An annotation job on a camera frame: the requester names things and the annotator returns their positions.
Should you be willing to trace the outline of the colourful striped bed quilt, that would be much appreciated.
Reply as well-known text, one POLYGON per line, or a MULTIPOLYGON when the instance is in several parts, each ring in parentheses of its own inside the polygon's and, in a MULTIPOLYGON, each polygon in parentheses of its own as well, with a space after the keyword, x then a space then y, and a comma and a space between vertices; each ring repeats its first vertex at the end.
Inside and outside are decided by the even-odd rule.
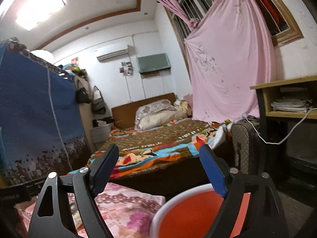
POLYGON ((119 158, 111 179, 147 173, 198 156, 202 145, 219 147, 230 136, 231 125, 228 119, 206 123, 184 118, 145 131, 114 127, 102 147, 90 156, 87 166, 114 144, 119 148, 119 158))

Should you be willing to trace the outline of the black mesh fan heater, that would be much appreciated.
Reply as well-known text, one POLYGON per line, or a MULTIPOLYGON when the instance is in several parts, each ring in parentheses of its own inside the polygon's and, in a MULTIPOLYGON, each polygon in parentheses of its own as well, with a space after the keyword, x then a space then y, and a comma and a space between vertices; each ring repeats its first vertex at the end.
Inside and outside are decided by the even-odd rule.
POLYGON ((258 174, 260 142, 255 130, 258 130, 259 126, 260 121, 257 118, 242 119, 232 125, 235 167, 243 174, 258 174))

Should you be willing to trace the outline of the red plastic basin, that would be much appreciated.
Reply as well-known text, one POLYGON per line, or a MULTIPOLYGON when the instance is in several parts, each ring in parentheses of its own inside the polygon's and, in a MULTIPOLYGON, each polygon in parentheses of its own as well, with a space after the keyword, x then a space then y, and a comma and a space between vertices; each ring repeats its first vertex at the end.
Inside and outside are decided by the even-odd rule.
POLYGON ((186 190, 166 202, 154 215, 150 237, 204 237, 223 203, 211 184, 186 190))

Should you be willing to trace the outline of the pink floral blanket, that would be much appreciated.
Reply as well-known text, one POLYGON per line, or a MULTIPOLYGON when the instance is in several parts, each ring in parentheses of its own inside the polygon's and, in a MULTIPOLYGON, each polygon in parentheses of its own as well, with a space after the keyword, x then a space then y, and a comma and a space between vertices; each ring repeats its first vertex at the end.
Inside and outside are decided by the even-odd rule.
MULTIPOLYGON (((37 197, 29 202, 16 204, 16 208, 29 230, 31 216, 37 197)), ((68 200, 77 233, 88 237, 73 193, 68 193, 68 200)), ((153 216, 164 205, 165 197, 142 193, 115 183, 107 183, 104 191, 95 198, 96 205, 114 237, 149 237, 153 216)))

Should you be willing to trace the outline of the wooden bed headboard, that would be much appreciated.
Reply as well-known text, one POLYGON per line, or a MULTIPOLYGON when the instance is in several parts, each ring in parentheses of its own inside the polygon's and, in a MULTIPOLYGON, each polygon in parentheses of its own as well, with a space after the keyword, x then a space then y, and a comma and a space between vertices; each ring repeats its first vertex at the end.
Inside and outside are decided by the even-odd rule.
POLYGON ((174 93, 167 93, 161 96, 156 96, 152 98, 143 99, 136 102, 131 102, 128 104, 120 105, 111 108, 112 117, 115 121, 115 127, 120 129, 128 129, 135 126, 135 114, 139 107, 147 105, 149 103, 159 101, 162 99, 167 99, 171 103, 176 100, 176 95, 174 93))

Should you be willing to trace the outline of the hanging grey handbag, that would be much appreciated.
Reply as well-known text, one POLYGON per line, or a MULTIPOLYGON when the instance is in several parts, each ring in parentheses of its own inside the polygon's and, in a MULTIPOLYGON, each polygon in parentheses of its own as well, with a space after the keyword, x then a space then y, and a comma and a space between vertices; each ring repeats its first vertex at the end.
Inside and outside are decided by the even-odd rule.
POLYGON ((102 93, 96 86, 92 90, 91 109, 93 114, 106 114, 106 105, 102 93))

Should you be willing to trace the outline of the cream pillow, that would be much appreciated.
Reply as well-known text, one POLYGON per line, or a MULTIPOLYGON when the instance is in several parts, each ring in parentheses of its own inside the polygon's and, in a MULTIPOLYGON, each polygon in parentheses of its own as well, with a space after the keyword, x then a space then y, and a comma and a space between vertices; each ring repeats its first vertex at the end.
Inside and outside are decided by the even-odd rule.
POLYGON ((187 114, 181 108, 177 108, 176 111, 163 110, 151 115, 143 117, 138 124, 135 125, 135 129, 138 131, 148 130, 153 127, 161 126, 169 121, 186 118, 187 114))

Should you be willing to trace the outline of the blue fabric wardrobe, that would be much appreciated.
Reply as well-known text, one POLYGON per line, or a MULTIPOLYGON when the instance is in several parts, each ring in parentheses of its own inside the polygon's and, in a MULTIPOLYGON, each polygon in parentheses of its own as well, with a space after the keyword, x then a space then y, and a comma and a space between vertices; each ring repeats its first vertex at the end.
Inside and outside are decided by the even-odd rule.
POLYGON ((90 156, 75 79, 22 44, 1 41, 1 181, 6 186, 66 174, 90 156))

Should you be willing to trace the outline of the floral pillow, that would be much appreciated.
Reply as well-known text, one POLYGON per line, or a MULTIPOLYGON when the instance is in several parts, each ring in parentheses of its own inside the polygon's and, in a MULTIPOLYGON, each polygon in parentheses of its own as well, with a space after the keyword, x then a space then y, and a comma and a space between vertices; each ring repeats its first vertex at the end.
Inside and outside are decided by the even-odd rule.
POLYGON ((164 110, 176 111, 176 108, 168 99, 161 99, 159 101, 140 106, 135 113, 135 125, 138 125, 144 117, 164 110))

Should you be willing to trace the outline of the black hanging handbag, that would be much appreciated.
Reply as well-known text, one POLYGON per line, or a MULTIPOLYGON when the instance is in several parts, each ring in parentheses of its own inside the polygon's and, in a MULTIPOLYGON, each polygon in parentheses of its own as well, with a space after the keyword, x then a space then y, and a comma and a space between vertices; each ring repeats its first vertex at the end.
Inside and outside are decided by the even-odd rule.
POLYGON ((77 80, 77 88, 75 93, 75 100, 78 104, 90 104, 91 98, 88 90, 84 87, 80 80, 77 80))

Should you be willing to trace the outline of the wooden desk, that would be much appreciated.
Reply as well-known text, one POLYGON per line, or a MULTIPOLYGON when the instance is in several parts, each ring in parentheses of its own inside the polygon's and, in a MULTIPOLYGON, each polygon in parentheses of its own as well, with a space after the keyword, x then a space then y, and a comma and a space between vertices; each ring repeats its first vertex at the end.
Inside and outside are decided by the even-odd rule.
POLYGON ((281 190, 316 192, 316 76, 273 81, 250 87, 260 110, 265 167, 281 190), (305 112, 274 111, 279 98, 312 99, 305 112))

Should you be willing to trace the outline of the stack of papers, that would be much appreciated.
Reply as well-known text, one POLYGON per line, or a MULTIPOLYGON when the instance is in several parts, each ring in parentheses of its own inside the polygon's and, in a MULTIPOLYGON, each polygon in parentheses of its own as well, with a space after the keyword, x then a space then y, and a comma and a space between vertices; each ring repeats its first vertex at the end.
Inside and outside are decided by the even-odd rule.
POLYGON ((270 102, 274 111, 307 112, 312 108, 312 99, 303 98, 279 98, 270 102))

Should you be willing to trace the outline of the white air conditioner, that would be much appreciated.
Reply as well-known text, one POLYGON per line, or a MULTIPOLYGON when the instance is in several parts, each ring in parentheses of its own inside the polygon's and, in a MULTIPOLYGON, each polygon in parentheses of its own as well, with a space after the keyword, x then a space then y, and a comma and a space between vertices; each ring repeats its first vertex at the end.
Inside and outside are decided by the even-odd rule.
POLYGON ((101 61, 106 61, 116 57, 120 57, 126 54, 129 54, 129 49, 127 45, 123 45, 123 46, 109 45, 109 46, 105 46, 103 48, 96 50, 96 59, 99 62, 101 62, 101 61))

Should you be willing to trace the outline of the pink hanging sheet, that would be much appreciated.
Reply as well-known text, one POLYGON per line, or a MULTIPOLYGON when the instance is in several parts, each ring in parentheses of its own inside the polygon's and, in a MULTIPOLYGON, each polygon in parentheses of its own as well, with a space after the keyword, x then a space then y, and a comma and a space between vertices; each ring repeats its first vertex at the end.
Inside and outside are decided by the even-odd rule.
POLYGON ((275 80, 276 59, 255 0, 216 0, 184 46, 194 119, 221 123, 260 115, 253 86, 275 80))

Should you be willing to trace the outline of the pink tied curtain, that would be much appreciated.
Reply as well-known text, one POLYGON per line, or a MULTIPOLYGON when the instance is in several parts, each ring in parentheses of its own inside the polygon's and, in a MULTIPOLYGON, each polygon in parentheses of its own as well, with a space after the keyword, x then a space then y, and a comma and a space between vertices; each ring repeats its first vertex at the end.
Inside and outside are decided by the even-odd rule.
POLYGON ((170 12, 178 16, 184 23, 186 23, 189 30, 192 32, 199 24, 200 20, 197 18, 189 18, 185 11, 181 8, 177 0, 156 0, 163 5, 170 12))

